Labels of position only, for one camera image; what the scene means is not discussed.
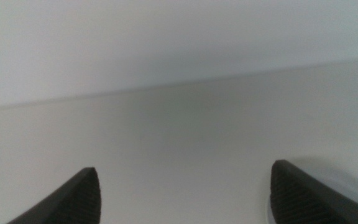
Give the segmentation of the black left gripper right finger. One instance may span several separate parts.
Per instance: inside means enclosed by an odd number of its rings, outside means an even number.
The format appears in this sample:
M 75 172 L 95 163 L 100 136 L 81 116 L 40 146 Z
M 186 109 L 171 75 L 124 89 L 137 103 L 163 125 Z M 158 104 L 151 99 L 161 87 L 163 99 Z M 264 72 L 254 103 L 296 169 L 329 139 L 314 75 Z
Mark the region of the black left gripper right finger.
M 270 209 L 278 224 L 358 224 L 358 202 L 286 160 L 272 166 Z

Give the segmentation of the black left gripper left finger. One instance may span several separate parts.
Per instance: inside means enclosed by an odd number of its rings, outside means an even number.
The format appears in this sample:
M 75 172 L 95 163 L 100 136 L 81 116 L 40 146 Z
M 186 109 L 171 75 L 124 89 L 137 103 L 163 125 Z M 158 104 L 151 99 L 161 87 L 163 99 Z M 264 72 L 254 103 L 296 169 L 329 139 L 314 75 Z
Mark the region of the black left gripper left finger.
M 99 224 L 100 221 L 98 173 L 94 167 L 86 167 L 9 224 Z

